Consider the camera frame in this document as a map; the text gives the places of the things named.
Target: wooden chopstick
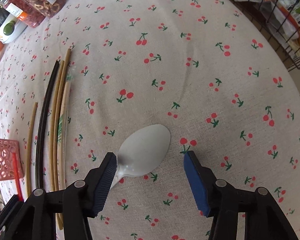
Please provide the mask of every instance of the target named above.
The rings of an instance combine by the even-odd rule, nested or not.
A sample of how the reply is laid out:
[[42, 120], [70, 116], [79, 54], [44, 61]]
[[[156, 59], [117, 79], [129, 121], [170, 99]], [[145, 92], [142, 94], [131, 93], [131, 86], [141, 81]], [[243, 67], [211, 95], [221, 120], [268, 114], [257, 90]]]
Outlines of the wooden chopstick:
[[32, 145], [32, 133], [34, 126], [35, 114], [37, 112], [38, 102], [35, 102], [32, 109], [32, 116], [30, 119], [30, 130], [28, 134], [28, 148], [26, 152], [26, 196], [29, 197], [31, 195], [31, 179], [30, 179], [30, 156], [31, 156], [31, 145]]
[[51, 77], [48, 83], [48, 87], [46, 90], [46, 94], [44, 97], [44, 101], [42, 104], [42, 110], [40, 115], [39, 121], [39, 128], [38, 128], [38, 142], [36, 148], [36, 156], [35, 156], [35, 186], [36, 188], [43, 188], [43, 147], [44, 147], [44, 137], [45, 137], [45, 130], [47, 124], [47, 117], [48, 117], [48, 108], [50, 104], [51, 94], [53, 91], [53, 85], [57, 77], [59, 69], [59, 62], [56, 61]]
[[58, 100], [58, 91], [60, 87], [60, 80], [61, 80], [61, 75], [63, 73], [63, 67], [64, 67], [65, 62], [61, 61], [60, 68], [58, 70], [58, 75], [57, 75], [57, 80], [56, 80], [56, 85], [55, 89], [52, 95], [51, 99], [51, 122], [49, 126], [49, 131], [50, 131], [50, 137], [49, 137], [49, 168], [50, 168], [50, 187], [52, 191], [56, 191], [56, 187], [54, 184], [54, 176], [53, 176], [53, 140], [54, 140], [54, 127], [55, 127], [55, 116], [56, 116], [56, 107], [57, 107], [57, 100]]

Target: pink plastic basket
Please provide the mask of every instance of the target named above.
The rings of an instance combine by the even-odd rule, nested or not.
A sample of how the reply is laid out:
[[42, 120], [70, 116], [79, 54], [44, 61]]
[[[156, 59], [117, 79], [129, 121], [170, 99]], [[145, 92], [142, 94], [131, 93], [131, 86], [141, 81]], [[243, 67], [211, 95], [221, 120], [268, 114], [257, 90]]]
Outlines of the pink plastic basket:
[[18, 141], [0, 139], [0, 181], [15, 179], [12, 161], [13, 152], [16, 153], [19, 178], [24, 177], [20, 163]]

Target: red cherry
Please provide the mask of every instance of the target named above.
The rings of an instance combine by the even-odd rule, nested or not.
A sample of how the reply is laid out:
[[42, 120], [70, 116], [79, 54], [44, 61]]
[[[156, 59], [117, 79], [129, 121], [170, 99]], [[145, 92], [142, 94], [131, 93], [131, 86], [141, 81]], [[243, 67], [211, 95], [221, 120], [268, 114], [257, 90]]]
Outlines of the red cherry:
[[196, 145], [197, 145], [197, 141], [196, 141], [196, 140], [192, 140], [192, 141], [190, 141], [190, 144], [191, 144], [192, 146], [196, 146]]
[[133, 93], [132, 93], [132, 92], [129, 92], [129, 93], [127, 94], [127, 98], [128, 98], [128, 99], [133, 98]]
[[186, 144], [188, 142], [188, 140], [186, 139], [186, 138], [184, 138], [184, 137], [182, 137], [181, 139], [180, 139], [180, 144], [181, 145], [184, 145], [184, 144]]

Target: wire rack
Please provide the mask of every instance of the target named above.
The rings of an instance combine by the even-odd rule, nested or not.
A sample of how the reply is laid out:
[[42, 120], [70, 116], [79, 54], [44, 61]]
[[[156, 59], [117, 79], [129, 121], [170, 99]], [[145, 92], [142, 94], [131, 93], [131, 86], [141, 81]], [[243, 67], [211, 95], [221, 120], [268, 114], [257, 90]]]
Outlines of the wire rack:
[[278, 7], [278, 0], [274, 2], [274, 7], [269, 16], [265, 17], [261, 13], [262, 4], [266, 3], [266, 0], [262, 0], [260, 3], [255, 3], [250, 0], [244, 2], [238, 2], [235, 0], [230, 0], [261, 32], [261, 34], [268, 40], [274, 51], [277, 53], [285, 67], [288, 71], [295, 68], [300, 69], [300, 44], [296, 46], [293, 45], [293, 36], [300, 32], [300, 27], [296, 28], [295, 32], [287, 36], [282, 28], [282, 25], [287, 21], [290, 16], [291, 11], [294, 9], [295, 3], [291, 8], [289, 8], [289, 13], [286, 15], [282, 23], [273, 27], [270, 26], [269, 20], [274, 17], [274, 10]]

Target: blue gripper pad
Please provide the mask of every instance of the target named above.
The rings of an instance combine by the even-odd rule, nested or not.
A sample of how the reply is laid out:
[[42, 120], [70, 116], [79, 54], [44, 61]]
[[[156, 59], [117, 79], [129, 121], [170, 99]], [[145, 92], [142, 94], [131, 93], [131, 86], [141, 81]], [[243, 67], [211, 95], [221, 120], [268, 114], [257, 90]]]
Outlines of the blue gripper pad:
[[207, 216], [210, 212], [207, 189], [203, 185], [189, 152], [185, 154], [183, 166], [198, 210], [202, 211], [204, 216]]

